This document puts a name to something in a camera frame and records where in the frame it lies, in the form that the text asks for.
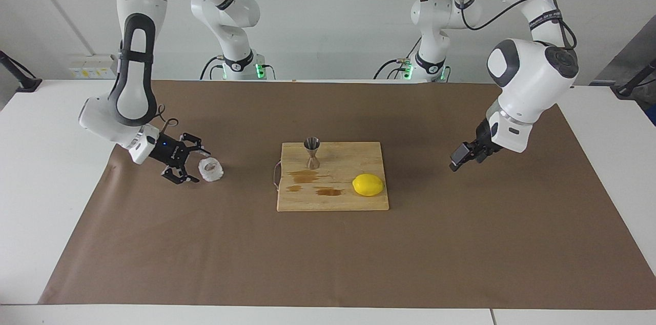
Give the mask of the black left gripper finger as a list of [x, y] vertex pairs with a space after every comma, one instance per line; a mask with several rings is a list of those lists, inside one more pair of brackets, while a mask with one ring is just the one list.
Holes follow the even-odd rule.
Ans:
[[463, 142], [451, 155], [449, 168], [457, 172], [464, 164], [478, 159], [480, 145], [478, 142]]

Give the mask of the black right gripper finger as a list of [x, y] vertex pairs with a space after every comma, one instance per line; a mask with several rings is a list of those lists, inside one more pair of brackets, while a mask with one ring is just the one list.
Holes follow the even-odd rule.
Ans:
[[181, 134], [178, 141], [178, 156], [188, 157], [190, 153], [194, 152], [206, 157], [211, 156], [211, 152], [206, 150], [206, 148], [202, 145], [201, 138], [189, 133]]
[[172, 166], [166, 166], [166, 168], [162, 171], [161, 175], [164, 176], [166, 180], [169, 180], [176, 185], [183, 184], [184, 182], [193, 182], [193, 183], [200, 182], [199, 178], [193, 175], [189, 175], [185, 167], [175, 168]]

